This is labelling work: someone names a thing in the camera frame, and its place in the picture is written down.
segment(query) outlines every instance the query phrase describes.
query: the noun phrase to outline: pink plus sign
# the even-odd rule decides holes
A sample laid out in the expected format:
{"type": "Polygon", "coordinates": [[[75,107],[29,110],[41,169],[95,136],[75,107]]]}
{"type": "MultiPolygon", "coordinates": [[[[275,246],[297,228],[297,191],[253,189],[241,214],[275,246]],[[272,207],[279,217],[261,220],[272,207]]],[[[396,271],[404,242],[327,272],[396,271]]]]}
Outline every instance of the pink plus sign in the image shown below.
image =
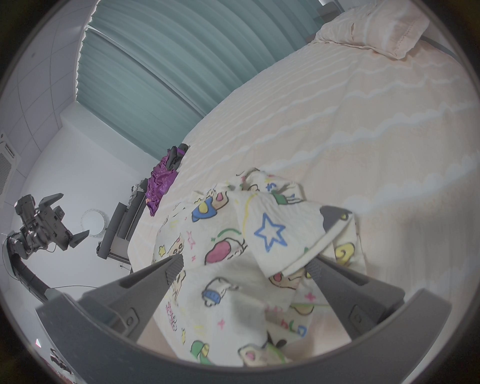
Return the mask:
{"type": "Polygon", "coordinates": [[[305,298],[308,299],[309,302],[314,301],[317,297],[315,295],[312,295],[311,292],[308,293],[308,295],[305,295],[305,298]]]}

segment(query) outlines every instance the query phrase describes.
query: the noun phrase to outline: striped bed sheet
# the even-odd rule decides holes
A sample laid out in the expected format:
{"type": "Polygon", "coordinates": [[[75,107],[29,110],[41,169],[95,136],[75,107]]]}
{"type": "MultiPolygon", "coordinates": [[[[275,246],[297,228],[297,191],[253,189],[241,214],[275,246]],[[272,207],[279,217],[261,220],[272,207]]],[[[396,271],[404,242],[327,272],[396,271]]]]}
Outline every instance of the striped bed sheet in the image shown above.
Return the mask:
{"type": "MultiPolygon", "coordinates": [[[[370,276],[400,286],[406,299],[425,287],[452,301],[426,364],[478,283],[479,111],[460,64],[427,42],[392,60],[313,41],[232,92],[187,135],[175,183],[132,237],[133,269],[151,263],[177,202],[257,167],[299,183],[308,200],[352,210],[370,276]]],[[[288,352],[302,358],[348,342],[333,315],[288,352]]]]}

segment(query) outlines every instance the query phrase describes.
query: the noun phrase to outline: children's pajamas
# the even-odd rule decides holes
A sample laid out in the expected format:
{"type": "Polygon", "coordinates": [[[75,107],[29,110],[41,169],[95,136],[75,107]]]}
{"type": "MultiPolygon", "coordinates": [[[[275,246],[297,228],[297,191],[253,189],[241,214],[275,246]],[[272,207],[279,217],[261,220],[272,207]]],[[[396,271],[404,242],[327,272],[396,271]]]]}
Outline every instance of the children's pajamas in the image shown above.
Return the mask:
{"type": "Polygon", "coordinates": [[[181,254],[184,268],[154,318],[181,359],[286,363],[282,347],[308,337],[316,308],[328,308],[304,269],[319,253],[365,272],[353,214],[249,169],[193,192],[166,217],[152,262],[181,254]]]}

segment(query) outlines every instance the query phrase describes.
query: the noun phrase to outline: pillowcase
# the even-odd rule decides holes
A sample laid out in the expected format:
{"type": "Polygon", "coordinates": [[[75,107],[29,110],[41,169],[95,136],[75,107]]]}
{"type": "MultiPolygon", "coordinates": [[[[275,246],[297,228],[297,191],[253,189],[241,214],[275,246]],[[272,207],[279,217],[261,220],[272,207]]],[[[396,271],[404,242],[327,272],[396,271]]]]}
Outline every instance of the pillowcase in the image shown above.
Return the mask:
{"type": "Polygon", "coordinates": [[[315,40],[369,48],[399,60],[415,46],[429,23],[409,0],[378,0],[324,24],[315,40]]]}

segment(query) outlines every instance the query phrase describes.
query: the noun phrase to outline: curtain fold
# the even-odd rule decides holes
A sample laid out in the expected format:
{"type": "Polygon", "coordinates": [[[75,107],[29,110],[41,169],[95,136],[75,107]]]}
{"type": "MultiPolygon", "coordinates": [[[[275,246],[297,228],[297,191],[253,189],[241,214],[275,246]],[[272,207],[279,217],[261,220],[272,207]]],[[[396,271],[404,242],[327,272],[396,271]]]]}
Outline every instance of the curtain fold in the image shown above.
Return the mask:
{"type": "Polygon", "coordinates": [[[101,0],[77,100],[160,158],[233,90],[303,47],[319,29],[316,3],[101,0]]]}

